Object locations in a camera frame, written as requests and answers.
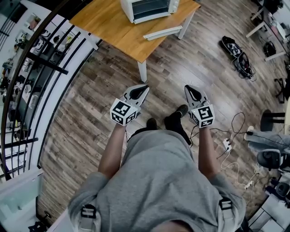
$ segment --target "power plug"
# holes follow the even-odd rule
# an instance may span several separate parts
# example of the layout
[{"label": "power plug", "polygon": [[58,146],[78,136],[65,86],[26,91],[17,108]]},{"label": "power plug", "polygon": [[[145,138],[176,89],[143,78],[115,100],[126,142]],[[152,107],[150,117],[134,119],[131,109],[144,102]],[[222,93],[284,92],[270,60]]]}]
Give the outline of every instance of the power plug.
[{"label": "power plug", "polygon": [[250,181],[246,186],[245,189],[248,189],[250,186],[252,186],[254,184],[254,181]]},{"label": "power plug", "polygon": [[232,149],[229,139],[225,139],[222,143],[227,151],[230,151]]}]

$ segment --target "person's left arm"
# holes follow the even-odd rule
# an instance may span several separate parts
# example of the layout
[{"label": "person's left arm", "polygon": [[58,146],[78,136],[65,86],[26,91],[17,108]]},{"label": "person's left arm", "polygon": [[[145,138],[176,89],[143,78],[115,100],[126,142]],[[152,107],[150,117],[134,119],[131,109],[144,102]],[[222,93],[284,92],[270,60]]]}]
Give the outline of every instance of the person's left arm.
[{"label": "person's left arm", "polygon": [[112,178],[120,169],[126,127],[116,124],[101,157],[98,172]]}]

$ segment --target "gray t-shirt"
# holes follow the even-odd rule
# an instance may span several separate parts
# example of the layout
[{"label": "gray t-shirt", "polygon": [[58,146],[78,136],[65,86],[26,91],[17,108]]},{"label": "gray t-shirt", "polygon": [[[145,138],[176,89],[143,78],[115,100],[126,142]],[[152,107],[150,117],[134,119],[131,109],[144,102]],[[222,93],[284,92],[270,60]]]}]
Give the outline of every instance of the gray t-shirt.
[{"label": "gray t-shirt", "polygon": [[112,179],[89,175],[68,210],[72,216],[79,205],[92,200],[101,216],[101,232],[149,232],[173,220],[185,222],[194,232],[216,232],[222,197],[238,209],[240,224],[245,202],[224,176],[209,181],[182,136],[153,130],[130,139]]}]

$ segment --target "t-shirt sleeve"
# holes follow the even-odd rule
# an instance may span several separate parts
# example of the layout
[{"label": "t-shirt sleeve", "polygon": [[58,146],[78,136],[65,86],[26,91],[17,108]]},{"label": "t-shirt sleeve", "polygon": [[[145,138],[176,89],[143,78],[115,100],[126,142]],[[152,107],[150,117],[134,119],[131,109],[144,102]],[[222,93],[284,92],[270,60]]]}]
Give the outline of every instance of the t-shirt sleeve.
[{"label": "t-shirt sleeve", "polygon": [[99,191],[108,181],[109,179],[100,172],[91,173],[68,204],[68,214],[70,218],[76,216],[84,205],[96,198]]},{"label": "t-shirt sleeve", "polygon": [[239,225],[242,223],[246,213],[246,202],[243,197],[235,190],[234,186],[221,173],[211,178],[210,183],[219,191],[223,198],[231,200],[239,213]]}]

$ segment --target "person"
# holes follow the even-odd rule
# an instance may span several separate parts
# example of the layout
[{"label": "person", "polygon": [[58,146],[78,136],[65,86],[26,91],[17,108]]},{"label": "person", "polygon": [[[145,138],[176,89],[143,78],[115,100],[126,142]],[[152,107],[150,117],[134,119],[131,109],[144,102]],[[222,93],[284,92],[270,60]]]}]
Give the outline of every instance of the person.
[{"label": "person", "polygon": [[[224,199],[235,209],[236,227],[242,223],[245,201],[220,173],[208,127],[199,130],[198,167],[194,161],[181,125],[187,112],[182,105],[166,117],[166,130],[149,119],[129,139],[122,163],[126,128],[116,124],[98,172],[88,176],[68,205],[75,231],[224,232]],[[83,217],[90,213],[93,226]]]}]

